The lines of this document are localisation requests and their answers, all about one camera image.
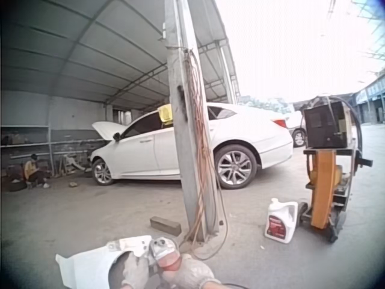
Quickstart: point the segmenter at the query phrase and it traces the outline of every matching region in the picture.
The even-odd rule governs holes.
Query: ground
[[[206,263],[223,282],[249,288],[364,288],[384,270],[385,126],[363,127],[363,156],[372,168],[359,169],[343,231],[335,244],[307,227],[289,244],[263,236],[272,197],[310,201],[302,148],[276,167],[263,170],[247,187],[223,191],[229,236]],[[70,181],[79,186],[68,187]],[[22,288],[64,288],[55,255],[69,257],[107,241],[136,235],[162,235],[152,216],[181,222],[186,214],[179,182],[118,182],[95,185],[72,176],[52,188],[3,192],[1,196],[2,269]]]

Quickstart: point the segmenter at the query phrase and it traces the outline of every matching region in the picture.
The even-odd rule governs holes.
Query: gloved hand
[[[145,257],[137,258],[130,253],[123,270],[125,279],[122,286],[129,285],[132,289],[143,289],[149,280],[149,260]]]
[[[182,263],[178,271],[164,271],[162,277],[171,286],[176,285],[180,289],[202,289],[207,282],[221,284],[214,278],[209,266],[188,254],[182,255]]]

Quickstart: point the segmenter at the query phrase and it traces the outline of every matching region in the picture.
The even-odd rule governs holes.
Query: car door
[[[215,135],[215,129],[219,125],[219,120],[209,110],[209,130],[211,138]],[[159,164],[162,176],[168,176],[174,179],[179,176],[179,163],[176,152],[175,134],[173,125],[163,126],[161,130],[156,131],[155,135],[155,156]]]
[[[122,133],[112,146],[115,172],[121,178],[159,175],[154,151],[154,132],[161,129],[159,114],[148,114]]]

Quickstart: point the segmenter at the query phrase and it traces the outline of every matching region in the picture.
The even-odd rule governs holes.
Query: white plastic jug
[[[297,224],[297,212],[297,202],[280,203],[276,198],[271,199],[265,236],[285,244],[289,243]]]

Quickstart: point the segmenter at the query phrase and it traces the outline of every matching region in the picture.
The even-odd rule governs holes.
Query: rear bumper
[[[259,154],[263,169],[283,163],[290,159],[292,155],[293,141]]]

